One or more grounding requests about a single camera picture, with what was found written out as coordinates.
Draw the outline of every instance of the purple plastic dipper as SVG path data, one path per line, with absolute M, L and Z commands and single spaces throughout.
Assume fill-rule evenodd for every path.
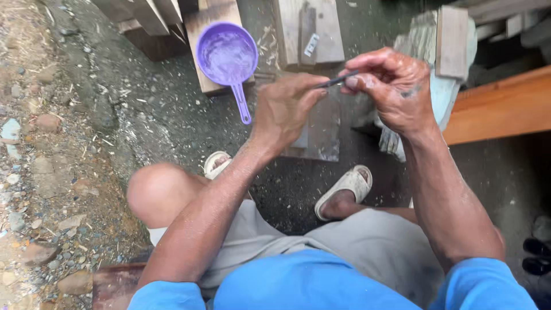
M 212 23 L 199 36 L 196 55 L 199 68 L 210 80 L 231 86 L 241 121 L 250 124 L 243 82 L 253 75 L 258 64 L 258 51 L 251 35 L 233 23 Z

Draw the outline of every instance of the black shoe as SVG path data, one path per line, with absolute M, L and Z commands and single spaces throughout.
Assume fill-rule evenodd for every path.
M 551 271 L 551 260 L 541 257 L 525 258 L 522 268 L 529 274 L 541 276 Z
M 537 256 L 551 256 L 551 250 L 549 247 L 535 238 L 528 238 L 524 240 L 522 247 L 526 252 L 530 252 Z

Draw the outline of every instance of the dirt ground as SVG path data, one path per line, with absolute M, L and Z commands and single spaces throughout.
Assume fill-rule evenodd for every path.
M 91 293 L 65 295 L 57 282 L 126 262 L 148 242 L 112 168 L 113 137 L 81 113 L 39 6 L 0 0 L 0 306 L 89 309 Z M 27 266 L 33 243 L 59 254 Z

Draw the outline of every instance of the sandal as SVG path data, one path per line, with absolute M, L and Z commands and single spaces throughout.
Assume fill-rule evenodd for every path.
M 221 159 L 223 156 L 227 156 L 229 159 L 224 163 L 222 163 L 220 166 L 216 167 L 216 169 L 214 169 L 214 163 L 217 160 Z M 214 178 L 216 178 L 220 174 L 220 172 L 222 172 L 222 170 L 224 170 L 231 163 L 231 161 L 232 161 L 231 156 L 229 156 L 224 151 L 217 151 L 212 153 L 205 161 L 205 165 L 203 169 L 205 178 L 209 180 L 214 180 Z
M 360 173 L 360 170 L 367 171 L 368 180 L 364 179 L 364 176 Z M 336 183 L 325 193 L 321 198 L 316 202 L 314 207 L 314 212 L 316 213 L 317 218 L 322 221 L 328 222 L 329 218 L 325 218 L 321 215 L 323 204 L 325 204 L 333 195 L 343 189 L 348 189 L 354 193 L 356 197 L 356 203 L 359 204 L 365 197 L 368 195 L 373 185 L 373 177 L 369 168 L 364 165 L 357 165 L 353 169 L 346 172 Z

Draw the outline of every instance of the shirt sleeve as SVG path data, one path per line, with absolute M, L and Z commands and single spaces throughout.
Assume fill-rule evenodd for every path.
M 150 309 L 205 310 L 205 303 L 195 283 L 155 281 L 140 288 L 128 306 L 128 310 Z
M 429 309 L 537 310 L 537 307 L 505 263 L 491 258 L 471 258 L 450 270 Z

